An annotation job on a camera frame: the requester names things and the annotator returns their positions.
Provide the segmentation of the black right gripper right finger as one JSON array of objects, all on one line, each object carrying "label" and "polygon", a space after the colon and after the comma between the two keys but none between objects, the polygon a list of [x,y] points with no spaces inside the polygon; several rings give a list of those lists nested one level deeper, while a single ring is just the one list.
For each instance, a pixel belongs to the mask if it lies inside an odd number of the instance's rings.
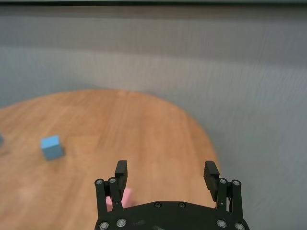
[{"label": "black right gripper right finger", "polygon": [[213,161],[206,161],[203,174],[206,186],[212,199],[216,202],[216,209],[227,211],[227,199],[230,200],[229,212],[235,216],[242,216],[242,193],[239,180],[227,181],[220,177]]}]

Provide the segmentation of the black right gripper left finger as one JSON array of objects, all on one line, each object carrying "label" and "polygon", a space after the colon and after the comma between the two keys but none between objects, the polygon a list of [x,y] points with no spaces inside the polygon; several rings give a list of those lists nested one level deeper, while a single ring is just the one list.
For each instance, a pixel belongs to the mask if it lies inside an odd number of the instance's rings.
[{"label": "black right gripper left finger", "polygon": [[99,178],[95,180],[96,201],[98,217],[102,217],[107,213],[106,198],[111,198],[114,210],[123,209],[122,199],[126,188],[128,178],[127,161],[120,160],[117,162],[115,173],[107,181]]}]

